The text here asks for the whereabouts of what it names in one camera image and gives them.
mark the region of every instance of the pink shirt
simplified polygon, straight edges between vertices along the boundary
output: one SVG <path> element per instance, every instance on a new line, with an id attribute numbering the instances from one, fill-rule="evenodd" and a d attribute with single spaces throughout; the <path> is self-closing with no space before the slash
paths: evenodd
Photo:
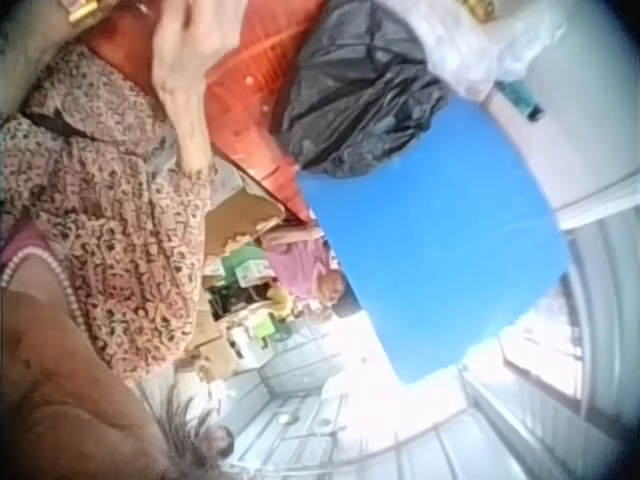
<path id="1" fill-rule="evenodd" d="M 316 276 L 330 268 L 329 252 L 322 238 L 272 245 L 265 255 L 280 283 L 300 298 L 313 298 Z"/>

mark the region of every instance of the grey hair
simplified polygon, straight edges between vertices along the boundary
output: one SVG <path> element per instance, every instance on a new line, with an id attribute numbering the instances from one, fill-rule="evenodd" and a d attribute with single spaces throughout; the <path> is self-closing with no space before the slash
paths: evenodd
<path id="1" fill-rule="evenodd" d="M 176 401 L 176 383 L 169 389 L 164 408 L 156 414 L 158 427 L 169 450 L 169 471 L 162 480 L 232 480 L 220 460 L 224 452 L 211 451 L 205 433 L 215 410 L 202 413 L 195 421 L 187 419 L 193 397 Z"/>

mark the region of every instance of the black plastic bag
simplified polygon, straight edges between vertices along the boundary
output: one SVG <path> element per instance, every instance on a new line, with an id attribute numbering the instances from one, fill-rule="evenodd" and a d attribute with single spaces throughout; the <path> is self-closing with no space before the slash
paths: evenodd
<path id="1" fill-rule="evenodd" d="M 372 0 L 330 0 L 274 133 L 306 171 L 365 175 L 429 129 L 448 87 L 410 27 Z"/>

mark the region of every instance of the orange tarp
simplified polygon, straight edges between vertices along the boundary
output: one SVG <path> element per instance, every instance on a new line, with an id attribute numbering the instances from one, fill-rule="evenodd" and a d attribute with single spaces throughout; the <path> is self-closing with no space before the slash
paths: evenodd
<path id="1" fill-rule="evenodd" d="M 154 95 L 151 39 L 160 3 L 122 2 L 84 38 L 149 95 Z M 295 163 L 268 127 L 276 94 L 323 5 L 324 0 L 249 0 L 240 46 L 208 72 L 205 93 L 213 144 L 305 222 L 309 210 L 295 184 Z"/>

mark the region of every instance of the gold bracelet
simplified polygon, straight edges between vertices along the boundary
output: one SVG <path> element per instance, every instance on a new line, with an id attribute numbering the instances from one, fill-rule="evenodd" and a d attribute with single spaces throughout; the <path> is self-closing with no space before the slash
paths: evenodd
<path id="1" fill-rule="evenodd" d="M 98 10 L 98 0 L 60 0 L 69 12 L 69 23 L 75 25 Z"/>

